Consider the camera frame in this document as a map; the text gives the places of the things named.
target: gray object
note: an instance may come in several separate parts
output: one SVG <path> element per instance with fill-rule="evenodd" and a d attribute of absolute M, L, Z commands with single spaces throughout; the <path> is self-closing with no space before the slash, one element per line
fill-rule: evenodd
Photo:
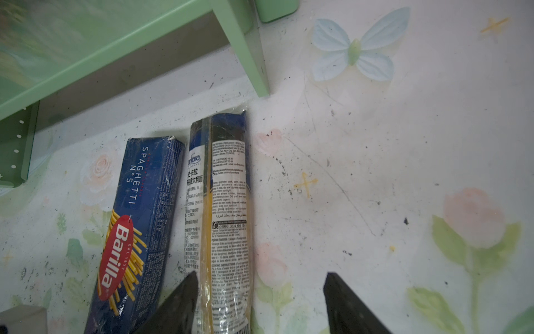
<path fill-rule="evenodd" d="M 19 305 L 0 313 L 0 334 L 47 334 L 46 308 Z"/>

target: light blue butterfly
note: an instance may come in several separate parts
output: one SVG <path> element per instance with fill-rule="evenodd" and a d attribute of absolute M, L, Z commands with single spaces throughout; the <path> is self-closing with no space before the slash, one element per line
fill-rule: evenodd
<path fill-rule="evenodd" d="M 316 20 L 312 42 L 328 52 L 313 65 L 313 78 L 316 81 L 330 80 L 347 66 L 356 64 L 360 72 L 370 79 L 391 80 L 395 72 L 393 62 L 376 49 L 399 39 L 406 31 L 409 19 L 409 7 L 394 10 L 375 23 L 361 41 L 355 39 L 352 43 L 345 30 L 334 21 Z"/>

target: green container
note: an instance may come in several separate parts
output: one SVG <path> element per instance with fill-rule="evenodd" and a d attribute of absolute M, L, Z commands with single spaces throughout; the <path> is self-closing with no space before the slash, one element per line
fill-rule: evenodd
<path fill-rule="evenodd" d="M 271 22 L 293 14 L 299 8 L 299 0 L 255 0 L 262 22 Z"/>

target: spaghetti illustration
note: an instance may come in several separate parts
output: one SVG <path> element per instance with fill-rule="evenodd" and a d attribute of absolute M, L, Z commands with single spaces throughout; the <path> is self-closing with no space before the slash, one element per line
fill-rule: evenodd
<path fill-rule="evenodd" d="M 120 218 L 121 217 L 117 214 L 117 212 L 115 212 L 115 210 L 113 210 L 112 215 L 111 215 L 111 219 L 109 221 L 109 226 L 108 226 L 108 229 L 107 229 L 107 234 L 106 234 L 106 247 L 108 246 L 107 241 L 108 241 L 109 236 L 110 236 L 110 234 L 111 234 L 111 232 L 113 230 L 113 227 L 117 223 L 117 220 L 119 220 Z M 144 249 L 147 248 L 146 244 L 141 240 L 141 238 L 139 238 L 139 236 L 142 236 L 143 234 L 138 229 L 136 229 L 135 227 L 133 227 L 133 231 L 134 231 L 135 234 L 133 236 L 132 247 L 137 253 L 141 254 L 143 251 L 138 246 L 138 244 L 141 245 Z M 122 277 L 122 283 L 119 283 L 117 289 L 115 289 L 114 293 L 108 299 L 109 308 L 113 310 L 113 313 L 115 313 L 116 316 L 119 315 L 119 310 L 117 309 L 117 304 L 116 303 L 120 302 L 120 300 L 121 300 L 120 294 L 119 294 L 119 289 L 124 287 L 127 296 L 130 297 L 130 299 L 132 301 L 135 301 L 135 296 L 132 293 L 132 291 L 135 290 L 135 285 L 139 284 L 139 280 L 137 279 L 137 276 L 142 276 L 143 275 L 143 266 L 144 266 L 144 262 L 141 260 L 141 258 L 139 257 L 139 255 L 136 252 L 131 252 L 130 253 L 130 259 L 128 260 L 128 267 L 124 270 L 124 276 Z M 100 297 L 102 295 L 102 287 L 101 287 L 101 283 L 100 283 L 100 275 L 98 275 L 97 287 L 98 287 L 98 295 Z"/>

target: scratch mark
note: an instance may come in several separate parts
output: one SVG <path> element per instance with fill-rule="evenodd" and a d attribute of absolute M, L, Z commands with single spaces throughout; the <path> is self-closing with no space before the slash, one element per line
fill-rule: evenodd
<path fill-rule="evenodd" d="M 343 195 L 345 195 L 345 198 L 347 199 L 347 201 L 349 201 L 350 205 L 352 205 L 352 207 L 354 208 L 354 210 L 356 210 L 356 212 L 358 213 L 358 215 L 362 218 L 362 220 L 364 221 L 365 225 L 367 226 L 367 228 L 369 229 L 369 232 L 371 232 L 371 234 L 373 236 L 376 236 L 376 234 L 373 232 L 373 230 L 371 230 L 371 227 L 369 226 L 369 223 L 367 223 L 367 220 L 365 220 L 364 216 L 362 215 L 362 213 L 360 212 L 360 210 L 356 207 L 356 205 L 352 202 L 352 200 L 350 199 L 350 197 L 347 195 L 347 193 L 345 192 L 345 190 L 339 185 L 339 183 L 332 177 L 332 175 L 330 175 L 330 173 L 320 164 L 318 163 L 317 161 L 315 161 L 314 158 L 312 158 L 309 154 L 306 154 L 304 151 L 302 151 L 300 149 L 300 147 L 298 147 L 295 143 L 293 143 L 293 141 L 291 141 L 291 139 L 287 138 L 287 137 L 284 137 L 285 139 L 287 139 L 290 143 L 293 144 L 293 146 L 295 146 L 295 148 L 297 150 L 299 150 L 302 154 L 304 154 L 305 156 L 307 156 L 308 158 L 310 158 L 311 161 L 315 162 L 315 164 L 317 166 L 319 166 L 325 173 L 326 175 L 328 175 L 330 177 L 330 179 L 332 179 L 332 181 L 334 181 L 335 185 L 337 185 L 337 187 L 341 190 L 341 192 L 343 193 Z"/>
<path fill-rule="evenodd" d="M 310 112 L 310 115 L 311 115 L 310 103 L 308 102 L 308 97 L 306 96 L 306 77 L 304 77 L 304 100 L 306 101 L 306 104 L 308 106 L 308 111 Z M 315 122 L 313 121 L 313 115 L 311 115 L 310 118 L 311 118 L 311 123 L 313 124 L 313 130 L 317 132 L 317 128 L 315 127 Z"/>
<path fill-rule="evenodd" d="M 341 105 L 341 106 L 344 106 L 344 104 L 338 102 L 336 99 L 334 99 L 332 96 L 330 96 L 330 94 L 328 94 L 327 92 L 323 91 L 322 89 L 319 88 L 319 86 L 317 86 L 316 84 L 314 84 L 312 81 L 309 81 L 312 85 L 314 85 L 318 90 L 320 90 L 324 95 L 328 96 L 330 100 L 336 102 L 337 104 Z"/>

